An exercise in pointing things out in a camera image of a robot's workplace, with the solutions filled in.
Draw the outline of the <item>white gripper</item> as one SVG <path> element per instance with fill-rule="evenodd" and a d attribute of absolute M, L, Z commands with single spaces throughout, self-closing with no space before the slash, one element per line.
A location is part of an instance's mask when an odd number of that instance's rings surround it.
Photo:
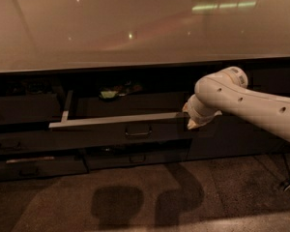
<path fill-rule="evenodd" d="M 207 107 L 195 95 L 192 95 L 184 104 L 182 111 L 189 116 L 187 128 L 194 130 L 212 122 L 222 112 Z"/>

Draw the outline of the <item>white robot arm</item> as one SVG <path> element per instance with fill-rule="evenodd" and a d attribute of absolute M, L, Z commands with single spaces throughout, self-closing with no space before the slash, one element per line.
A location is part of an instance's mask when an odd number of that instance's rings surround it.
<path fill-rule="evenodd" d="M 290 142 L 290 98 L 251 91 L 247 85 L 247 75 L 238 67 L 201 77 L 183 106 L 188 129 L 205 126 L 227 112 Z"/>

